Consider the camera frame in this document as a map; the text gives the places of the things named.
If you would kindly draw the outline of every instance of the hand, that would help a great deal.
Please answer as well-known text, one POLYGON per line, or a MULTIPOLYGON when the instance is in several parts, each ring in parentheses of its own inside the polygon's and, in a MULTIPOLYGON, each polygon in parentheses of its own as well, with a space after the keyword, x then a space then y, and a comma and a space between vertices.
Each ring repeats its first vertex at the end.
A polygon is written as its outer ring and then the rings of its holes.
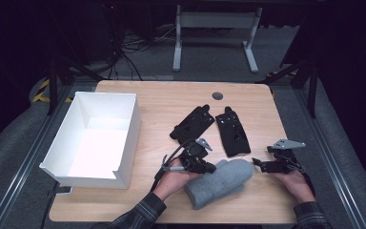
POLYGON ((294 195, 298 203, 316 201, 304 176, 297 170, 291 171, 289 174, 271 173, 270 175, 283 182, 288 191, 294 195))
MULTIPOLYGON (((174 159, 171 166, 181 166, 180 160, 174 159)), ((168 171, 159 180, 158 185, 153 190, 160 199, 165 200, 171 194, 182 189, 191 179, 199 177, 199 174, 187 171, 168 171)))

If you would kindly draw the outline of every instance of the black cable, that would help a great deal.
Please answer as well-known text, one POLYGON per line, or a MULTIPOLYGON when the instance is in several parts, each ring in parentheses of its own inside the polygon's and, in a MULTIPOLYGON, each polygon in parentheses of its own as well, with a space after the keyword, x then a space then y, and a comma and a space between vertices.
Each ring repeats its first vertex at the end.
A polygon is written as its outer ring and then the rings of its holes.
POLYGON ((120 17, 120 11, 114 3, 103 4, 102 6, 105 10, 108 32, 112 42, 113 55, 118 59, 124 53, 122 51, 122 43, 126 36, 121 23, 122 19, 120 17))
POLYGON ((290 158, 287 158, 286 156, 283 156, 278 153, 274 153, 274 156, 278 156, 280 158, 283 158, 285 161, 290 162, 293 165, 287 164, 287 168, 291 170, 298 170, 299 172, 303 173, 305 171, 304 167, 302 167, 299 163, 293 162, 290 158))
POLYGON ((109 75, 108 75, 108 79, 110 79, 110 77, 112 76, 112 69, 113 69, 113 66, 110 68, 110 72, 109 72, 109 75))
POLYGON ((167 36, 167 35, 170 34, 174 30, 175 30, 175 27, 168 30, 168 31, 166 31, 164 34, 160 35, 159 37, 154 37, 149 42, 146 39, 143 39, 143 38, 130 37, 130 36, 133 36, 135 34, 134 33, 128 33, 128 34, 126 34, 126 38, 129 38, 129 40, 128 41, 124 40, 123 49, 128 50, 128 51, 132 51, 132 52, 126 52, 126 53, 134 53, 134 52, 137 52, 137 51, 144 52, 144 51, 150 49, 151 47, 153 47, 157 44, 161 44, 161 43, 165 42, 166 40, 170 39, 170 37, 167 36), (135 48, 128 47, 128 46, 133 45, 133 44, 136 44, 137 47, 135 47, 135 48))
POLYGON ((69 60, 68 58, 64 57, 64 56, 60 56, 61 59, 67 63, 69 66, 72 66, 74 68, 76 68, 79 72, 88 75, 89 77, 91 77, 92 79, 96 80, 96 81, 101 81, 101 80, 109 80, 105 77, 102 77, 101 75, 92 72, 91 70, 85 68, 84 66, 78 65, 76 63, 74 63, 72 60, 69 60))
POLYGON ((126 61, 127 66, 129 66, 129 69, 130 69, 130 71, 131 71, 131 76, 132 76, 132 67, 130 66, 129 61, 128 61, 127 59, 125 59, 124 57, 122 57, 122 58, 123 58, 123 60, 124 60, 124 61, 126 61))
POLYGON ((54 200, 54 197, 55 197, 55 190, 58 187, 58 185, 59 185, 58 181, 55 181, 54 186, 47 193, 47 197, 50 197, 50 198, 49 198, 49 202, 47 203, 46 210, 44 211, 43 219, 41 220, 40 229, 43 229, 44 225, 46 224, 46 218, 47 218, 47 215, 49 214, 49 210, 51 208, 52 201, 54 200))
POLYGON ((136 71, 136 73, 138 74, 138 77, 139 77, 139 79, 141 80, 141 81, 144 81, 143 79, 142 79, 142 77, 141 77, 141 74, 139 73, 139 71, 138 71, 138 69, 135 67, 135 65, 132 63, 132 61, 129 59, 129 57, 127 56, 127 55, 123 55, 123 58, 125 58, 125 59, 127 59, 127 63, 131 63, 132 64, 132 66, 134 67, 134 69, 135 69, 135 71, 136 71))
POLYGON ((118 72, 115 70, 115 66, 113 66, 113 67, 114 67, 115 77, 116 77, 116 79, 118 80, 118 72))
POLYGON ((53 12, 52 12, 52 10, 51 10, 50 6, 47 4, 47 2, 46 2, 46 1, 43 1, 43 2, 44 2, 44 5, 46 6, 46 9, 48 10, 48 12, 49 12, 49 14, 50 14, 51 19, 53 20, 53 22, 54 22, 54 24, 55 24, 56 28, 57 28, 57 29, 58 29, 58 31, 61 33, 61 35, 64 37, 65 41, 67 42, 68 46, 70 47, 70 50, 71 50, 71 52, 72 52, 73 56, 75 57, 75 59, 76 59, 79 63, 81 63, 81 64, 82 64, 82 61, 79 59, 78 55, 76 54, 75 50, 73 49, 73 47, 72 47, 72 45, 71 45, 71 43, 70 43, 70 40, 68 40, 67 35, 65 35, 65 34, 64 34, 64 32, 62 31, 61 27, 59 26, 59 23, 58 23, 58 21, 56 20, 56 18, 55 18, 55 16, 54 16, 54 14, 53 14, 53 12))
MULTIPOLYGON (((109 58, 108 65, 97 68, 97 69, 90 70, 91 72, 94 72, 94 73, 102 73, 106 70, 112 71, 112 68, 115 65, 115 63, 117 62, 118 58, 123 54, 123 52, 121 51, 121 48, 120 48, 121 40, 123 39, 123 35, 122 35, 123 32, 114 31, 114 28, 120 29, 115 24, 115 21, 118 21, 118 19, 119 19, 119 17, 118 17, 119 12, 117 11, 117 8, 115 7, 115 5, 107 6, 107 5, 103 4, 102 8, 105 11, 104 12, 105 19, 107 22, 108 33, 109 33, 109 36, 111 39, 112 56, 109 58)), ((71 72, 74 75, 86 75, 86 73, 80 72, 79 70, 71 71, 71 72)))
POLYGON ((181 150, 181 148, 186 145, 188 142, 192 141, 192 139, 188 139, 187 141, 183 142, 183 144, 179 145, 177 149, 169 156, 169 158, 162 164, 159 171, 155 175, 155 181, 153 182, 153 185, 151 187, 151 192, 156 188, 157 184, 159 183, 159 180, 163 177, 165 174, 165 171, 163 170, 163 166, 169 166, 171 162, 175 159, 174 156, 181 150))

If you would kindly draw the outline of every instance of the tabletop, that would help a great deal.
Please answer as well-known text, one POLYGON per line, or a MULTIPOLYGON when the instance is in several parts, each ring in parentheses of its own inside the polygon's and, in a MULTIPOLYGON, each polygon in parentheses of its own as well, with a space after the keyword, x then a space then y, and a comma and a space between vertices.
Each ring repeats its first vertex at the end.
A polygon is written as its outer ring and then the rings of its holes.
MULTIPOLYGON (((230 106, 238 115, 252 152, 227 158, 214 123, 201 136, 213 148, 204 158, 216 164, 221 159, 252 157, 273 160, 266 147, 286 138, 271 91, 266 85, 240 83, 101 81, 97 92, 137 94, 141 129, 129 189, 73 188, 57 195, 50 211, 54 221, 112 221, 148 194, 164 155, 178 143, 169 134, 195 107, 210 105, 217 116, 230 106), (213 93, 223 95, 213 99, 213 93)), ((295 199, 275 178, 254 168, 254 175, 240 193, 194 210, 184 190, 165 200, 168 208, 160 223, 295 223, 295 199)))

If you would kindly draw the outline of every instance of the metal bracket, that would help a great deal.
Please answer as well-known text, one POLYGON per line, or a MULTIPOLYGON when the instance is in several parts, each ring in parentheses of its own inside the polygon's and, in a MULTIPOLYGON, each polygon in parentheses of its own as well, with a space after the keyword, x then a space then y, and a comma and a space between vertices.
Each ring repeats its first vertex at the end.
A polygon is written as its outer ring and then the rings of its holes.
POLYGON ((162 160, 162 165, 161 168, 163 171, 183 171, 184 167, 183 166, 168 166, 166 165, 166 157, 167 155, 163 156, 163 160, 162 160))
POLYGON ((287 139, 279 139, 274 145, 272 145, 273 149, 277 150, 289 150, 295 148, 302 148, 305 147, 305 143, 291 141, 287 139))
POLYGON ((199 144, 200 146, 206 148, 209 151, 212 151, 213 149, 211 148, 211 146, 208 144, 208 142, 206 141, 206 139, 204 138, 198 138, 195 140, 195 143, 199 144))

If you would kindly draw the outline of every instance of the gray fabric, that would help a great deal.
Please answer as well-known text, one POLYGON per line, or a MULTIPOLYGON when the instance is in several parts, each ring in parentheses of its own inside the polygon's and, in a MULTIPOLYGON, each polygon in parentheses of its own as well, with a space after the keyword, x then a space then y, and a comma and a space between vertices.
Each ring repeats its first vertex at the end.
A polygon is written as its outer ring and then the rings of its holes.
POLYGON ((221 160, 212 174, 191 180, 185 187, 195 210, 243 190, 243 182, 254 173, 253 165, 244 159, 221 160))

